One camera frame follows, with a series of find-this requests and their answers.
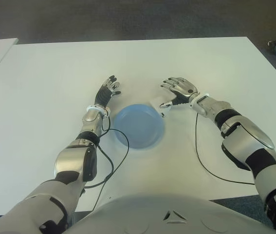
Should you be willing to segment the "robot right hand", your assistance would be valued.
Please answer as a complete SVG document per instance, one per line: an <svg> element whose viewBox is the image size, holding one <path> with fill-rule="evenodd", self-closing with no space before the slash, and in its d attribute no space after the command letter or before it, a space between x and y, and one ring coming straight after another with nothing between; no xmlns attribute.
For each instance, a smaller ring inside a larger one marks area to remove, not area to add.
<svg viewBox="0 0 276 234"><path fill-rule="evenodd" d="M163 81L161 87L175 95L174 99L160 105L162 109L190 103L199 94L197 88L184 78L170 77Z"/></svg>

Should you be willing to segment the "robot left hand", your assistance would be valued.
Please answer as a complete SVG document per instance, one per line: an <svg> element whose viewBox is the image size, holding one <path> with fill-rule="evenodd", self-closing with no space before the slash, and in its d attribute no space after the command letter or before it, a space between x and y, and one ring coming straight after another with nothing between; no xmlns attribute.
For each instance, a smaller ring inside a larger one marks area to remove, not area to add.
<svg viewBox="0 0 276 234"><path fill-rule="evenodd" d="M121 91L117 90L119 85L120 83L114 75L107 78L96 94L95 105L106 108L112 96L121 94Z"/></svg>

